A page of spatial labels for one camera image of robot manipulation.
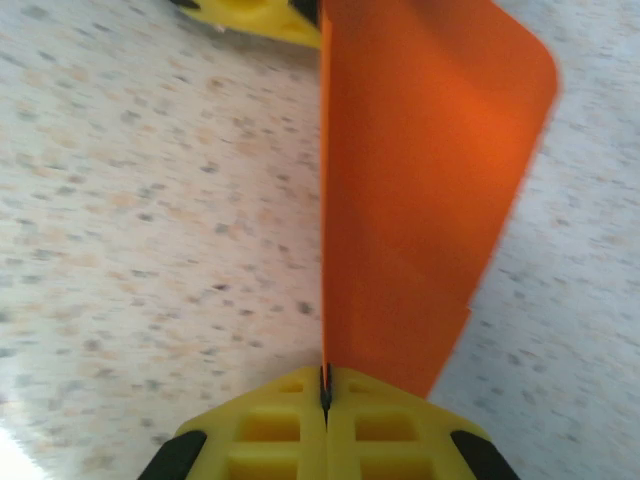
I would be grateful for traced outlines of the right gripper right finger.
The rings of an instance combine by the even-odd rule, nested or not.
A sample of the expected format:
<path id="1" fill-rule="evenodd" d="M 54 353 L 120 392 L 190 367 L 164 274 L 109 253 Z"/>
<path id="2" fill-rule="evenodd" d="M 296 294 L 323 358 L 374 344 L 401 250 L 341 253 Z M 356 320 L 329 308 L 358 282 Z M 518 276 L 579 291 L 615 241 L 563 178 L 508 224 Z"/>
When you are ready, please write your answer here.
<path id="1" fill-rule="evenodd" d="M 361 372 L 324 374 L 329 479 L 516 479 L 474 423 Z"/>

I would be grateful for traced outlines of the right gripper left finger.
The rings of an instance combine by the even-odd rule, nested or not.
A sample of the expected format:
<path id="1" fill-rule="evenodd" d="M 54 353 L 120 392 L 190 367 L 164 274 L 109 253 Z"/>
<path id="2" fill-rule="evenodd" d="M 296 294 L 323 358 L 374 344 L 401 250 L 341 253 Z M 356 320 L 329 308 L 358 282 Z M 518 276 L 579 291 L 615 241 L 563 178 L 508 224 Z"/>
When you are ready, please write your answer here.
<path id="1" fill-rule="evenodd" d="M 325 479 L 320 369 L 304 367 L 183 423 L 141 479 Z"/>

